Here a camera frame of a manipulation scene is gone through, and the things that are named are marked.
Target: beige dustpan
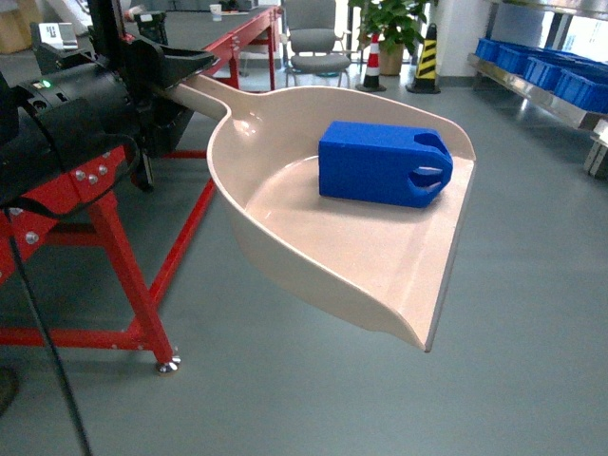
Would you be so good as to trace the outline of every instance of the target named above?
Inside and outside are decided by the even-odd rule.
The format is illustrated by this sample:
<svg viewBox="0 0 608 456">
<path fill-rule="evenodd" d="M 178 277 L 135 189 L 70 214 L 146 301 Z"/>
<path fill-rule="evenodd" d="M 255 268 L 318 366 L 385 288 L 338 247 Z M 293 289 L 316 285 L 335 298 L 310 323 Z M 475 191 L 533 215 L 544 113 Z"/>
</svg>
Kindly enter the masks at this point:
<svg viewBox="0 0 608 456">
<path fill-rule="evenodd" d="M 329 314 L 430 350 L 475 162 L 458 125 L 331 87 L 255 95 L 195 76 L 167 95 L 219 120 L 209 167 L 254 265 Z M 319 197 L 317 146 L 334 120 L 438 130 L 450 184 L 426 209 Z"/>
</svg>

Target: red metal frame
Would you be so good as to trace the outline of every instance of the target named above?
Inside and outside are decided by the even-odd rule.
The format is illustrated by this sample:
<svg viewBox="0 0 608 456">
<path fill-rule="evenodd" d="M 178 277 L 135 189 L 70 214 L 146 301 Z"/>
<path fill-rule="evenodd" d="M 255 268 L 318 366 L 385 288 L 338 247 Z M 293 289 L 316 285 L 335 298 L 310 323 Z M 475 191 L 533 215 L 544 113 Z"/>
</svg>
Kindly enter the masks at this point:
<svg viewBox="0 0 608 456">
<path fill-rule="evenodd" d="M 173 158 L 204 158 L 204 152 L 195 154 L 177 153 Z M 94 174 L 98 181 L 92 185 L 88 179 L 78 180 L 75 172 L 63 175 L 49 182 L 28 196 L 37 198 L 46 205 L 53 206 L 56 201 L 56 191 L 61 187 L 61 211 L 69 210 L 77 202 L 87 202 L 95 199 L 115 179 L 116 166 L 124 159 L 124 151 L 115 149 L 110 157 L 99 158 L 80 166 L 87 176 Z M 103 176 L 99 169 L 103 165 L 108 170 Z M 135 317 L 126 331 L 92 331 L 53 329 L 50 334 L 58 347 L 114 349 L 114 350 L 148 350 L 152 351 L 159 363 L 169 363 L 173 350 L 159 319 L 157 309 L 161 303 L 173 275 L 180 265 L 181 259 L 195 234 L 209 203 L 215 193 L 215 185 L 209 180 L 200 194 L 180 234 L 165 258 L 157 273 L 152 286 L 148 290 L 143 281 L 142 272 L 137 264 L 126 233 L 116 210 L 118 202 L 113 192 L 109 192 L 100 200 L 87 208 L 91 223 L 57 223 L 56 220 L 40 218 L 33 214 L 17 216 L 9 223 L 4 216 L 0 218 L 0 238 L 8 242 L 8 237 L 15 235 L 20 250 L 25 257 L 33 254 L 43 244 L 104 247 L 124 293 L 131 304 Z M 32 246 L 25 241 L 25 233 L 34 231 L 40 241 Z M 12 261 L 8 258 L 8 246 L 0 246 L 0 265 L 5 272 L 2 280 L 6 280 L 12 272 Z M 41 346 L 43 340 L 38 330 L 33 328 L 0 328 L 0 344 Z"/>
<path fill-rule="evenodd" d="M 266 9 L 254 16 L 251 21 L 207 47 L 207 50 L 214 52 L 220 59 L 220 65 L 215 65 L 208 74 L 213 74 L 228 63 L 230 78 L 225 82 L 238 88 L 240 46 L 266 44 L 269 49 L 270 85 L 271 90 L 274 90 L 273 54 L 276 50 L 278 34 L 276 18 L 279 14 L 279 8 Z M 169 154 L 166 158 L 204 160 L 206 152 L 182 150 Z M 106 156 L 80 166 L 78 170 L 85 173 L 85 179 L 79 180 L 76 171 L 66 173 L 28 192 L 27 196 L 42 202 L 55 212 L 67 212 L 79 203 L 98 198 L 115 180 L 116 168 L 123 160 L 124 150 L 119 147 Z M 90 176 L 95 176 L 95 182 L 89 180 Z M 118 202 L 113 192 L 107 193 L 87 208 L 91 223 L 59 223 L 57 220 L 28 212 L 13 217 L 9 222 L 4 215 L 0 215 L 0 271 L 2 272 L 0 285 L 14 271 L 9 249 L 10 236 L 15 236 L 24 261 L 45 244 L 103 247 L 133 308 L 135 316 L 131 324 L 123 332 L 53 329 L 50 331 L 53 342 L 58 347 L 147 350 L 154 353 L 159 363 L 169 363 L 172 361 L 173 351 L 157 309 L 209 207 L 215 189 L 210 179 L 199 195 L 149 290 L 145 286 L 142 272 L 121 225 L 116 210 Z M 28 243 L 26 241 L 28 232 L 35 232 L 39 236 L 39 241 Z M 38 330 L 33 328 L 0 328 L 0 344 L 41 346 L 43 340 Z"/>
<path fill-rule="evenodd" d="M 218 78 L 228 86 L 240 88 L 238 70 L 240 66 L 240 53 L 242 48 L 249 45 L 268 46 L 268 67 L 270 72 L 270 89 L 275 90 L 275 58 L 276 44 L 278 43 L 278 28 L 276 20 L 280 15 L 280 8 L 268 8 L 260 12 L 243 25 L 226 33 L 224 36 L 205 48 L 218 57 L 218 62 L 205 74 L 212 75 L 225 67 L 230 68 L 230 76 Z"/>
</svg>

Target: yellow and black traffic cone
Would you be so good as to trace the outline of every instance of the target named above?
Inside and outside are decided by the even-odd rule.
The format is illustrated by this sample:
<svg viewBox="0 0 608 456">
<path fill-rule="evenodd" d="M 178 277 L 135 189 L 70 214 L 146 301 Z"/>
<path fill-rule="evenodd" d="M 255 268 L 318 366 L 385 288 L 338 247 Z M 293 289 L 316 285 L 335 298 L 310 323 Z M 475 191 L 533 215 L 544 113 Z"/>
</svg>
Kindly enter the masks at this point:
<svg viewBox="0 0 608 456">
<path fill-rule="evenodd" d="M 413 84 L 406 85 L 408 92 L 412 93 L 439 93 L 441 90 L 437 86 L 435 79 L 437 73 L 437 26 L 428 26 L 427 38 L 422 48 L 422 55 L 416 68 L 416 76 Z"/>
<path fill-rule="evenodd" d="M 368 58 L 368 67 L 365 70 L 365 78 L 363 78 L 363 84 L 355 86 L 357 90 L 361 90 L 362 92 L 383 92 L 387 89 L 380 84 L 379 53 L 378 34 L 374 33 L 371 36 L 370 57 Z"/>
</svg>

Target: white cup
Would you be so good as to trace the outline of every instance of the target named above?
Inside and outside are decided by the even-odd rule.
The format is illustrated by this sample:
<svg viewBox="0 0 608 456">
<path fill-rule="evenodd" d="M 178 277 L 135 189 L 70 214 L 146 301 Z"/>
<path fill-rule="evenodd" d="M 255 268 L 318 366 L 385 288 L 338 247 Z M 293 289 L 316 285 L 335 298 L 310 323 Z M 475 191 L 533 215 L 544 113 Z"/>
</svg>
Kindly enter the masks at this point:
<svg viewBox="0 0 608 456">
<path fill-rule="evenodd" d="M 209 5 L 209 10 L 211 10 L 211 15 L 213 16 L 214 22 L 221 21 L 221 5 L 220 4 Z"/>
</svg>

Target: chair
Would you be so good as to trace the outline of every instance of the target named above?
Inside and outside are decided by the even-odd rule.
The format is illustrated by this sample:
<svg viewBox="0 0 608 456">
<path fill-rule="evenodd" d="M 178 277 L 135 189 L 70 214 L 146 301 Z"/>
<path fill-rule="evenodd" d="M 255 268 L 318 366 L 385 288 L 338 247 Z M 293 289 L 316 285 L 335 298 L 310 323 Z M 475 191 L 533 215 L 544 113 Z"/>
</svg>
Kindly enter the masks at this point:
<svg viewBox="0 0 608 456">
<path fill-rule="evenodd" d="M 283 44 L 291 43 L 294 56 L 285 69 L 285 86 L 289 85 L 289 74 L 297 86 L 298 74 L 338 73 L 338 86 L 342 83 L 342 73 L 346 74 L 350 87 L 347 68 L 351 59 L 345 53 L 333 51 L 336 40 L 335 0 L 285 0 L 285 19 L 288 36 L 283 36 Z"/>
</svg>

